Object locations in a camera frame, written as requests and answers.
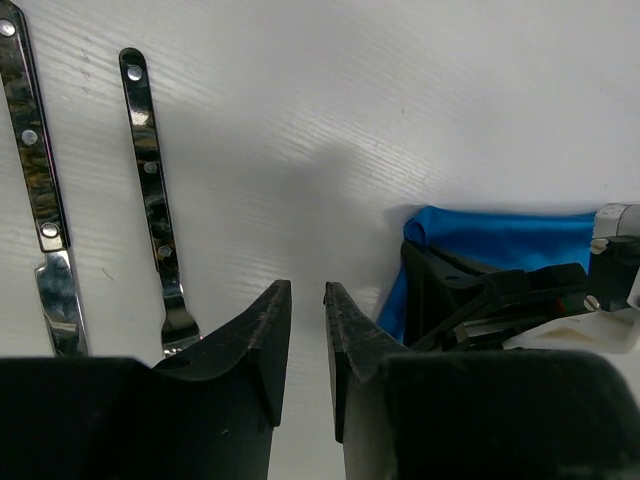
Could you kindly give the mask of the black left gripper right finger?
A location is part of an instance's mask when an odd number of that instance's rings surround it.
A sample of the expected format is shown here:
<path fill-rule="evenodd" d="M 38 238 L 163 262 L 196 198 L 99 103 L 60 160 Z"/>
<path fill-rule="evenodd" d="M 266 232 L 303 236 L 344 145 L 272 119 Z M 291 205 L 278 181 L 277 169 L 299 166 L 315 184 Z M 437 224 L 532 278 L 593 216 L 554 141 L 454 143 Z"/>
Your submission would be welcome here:
<path fill-rule="evenodd" d="M 326 286 L 335 436 L 349 479 L 635 479 L 639 409 L 586 352 L 417 353 Z"/>

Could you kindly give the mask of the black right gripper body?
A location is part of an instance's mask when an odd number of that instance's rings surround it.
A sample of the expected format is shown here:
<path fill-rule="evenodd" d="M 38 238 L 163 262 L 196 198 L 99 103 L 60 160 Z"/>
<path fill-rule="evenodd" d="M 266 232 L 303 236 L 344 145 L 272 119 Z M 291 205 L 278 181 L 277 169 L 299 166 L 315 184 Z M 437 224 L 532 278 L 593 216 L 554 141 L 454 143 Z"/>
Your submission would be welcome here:
<path fill-rule="evenodd" d="M 462 308 L 419 340 L 417 352 L 501 350 L 503 343 L 554 319 L 585 311 L 587 275 L 579 264 L 531 272 L 498 270 L 453 284 L 474 294 Z"/>

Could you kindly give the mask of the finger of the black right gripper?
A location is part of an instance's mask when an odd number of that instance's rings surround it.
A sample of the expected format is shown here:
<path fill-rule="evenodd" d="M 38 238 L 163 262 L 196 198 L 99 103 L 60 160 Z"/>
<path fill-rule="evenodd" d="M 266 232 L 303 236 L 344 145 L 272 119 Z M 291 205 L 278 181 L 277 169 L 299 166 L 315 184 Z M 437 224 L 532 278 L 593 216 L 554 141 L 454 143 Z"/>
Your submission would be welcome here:
<path fill-rule="evenodd" d="M 474 294 L 452 285 L 493 272 L 493 267 L 437 246 L 404 240 L 402 266 L 407 279 L 403 343 L 413 347 L 462 308 Z"/>

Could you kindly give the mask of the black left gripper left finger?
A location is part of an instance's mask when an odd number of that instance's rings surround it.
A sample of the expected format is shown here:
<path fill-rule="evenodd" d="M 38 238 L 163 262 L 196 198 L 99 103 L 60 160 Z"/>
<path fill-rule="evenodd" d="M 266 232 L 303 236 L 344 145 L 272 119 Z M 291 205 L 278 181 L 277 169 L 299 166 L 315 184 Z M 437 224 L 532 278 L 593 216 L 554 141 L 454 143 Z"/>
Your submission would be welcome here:
<path fill-rule="evenodd" d="M 264 479 L 280 424 L 291 284 L 149 367 L 132 358 L 1 363 L 5 479 Z"/>

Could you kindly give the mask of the blue satin napkin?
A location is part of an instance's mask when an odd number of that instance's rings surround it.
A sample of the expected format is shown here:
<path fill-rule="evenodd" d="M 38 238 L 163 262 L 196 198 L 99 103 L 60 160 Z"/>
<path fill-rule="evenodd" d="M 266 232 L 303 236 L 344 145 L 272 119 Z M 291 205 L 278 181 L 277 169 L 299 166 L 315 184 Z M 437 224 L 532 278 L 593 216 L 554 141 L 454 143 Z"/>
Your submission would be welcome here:
<path fill-rule="evenodd" d="M 531 272 L 575 263 L 587 275 L 593 225 L 591 212 L 537 216 L 424 207 L 405 223 L 403 241 L 441 247 L 488 264 L 493 271 Z M 401 260 L 400 271 L 377 323 L 403 345 L 406 294 L 407 279 Z"/>

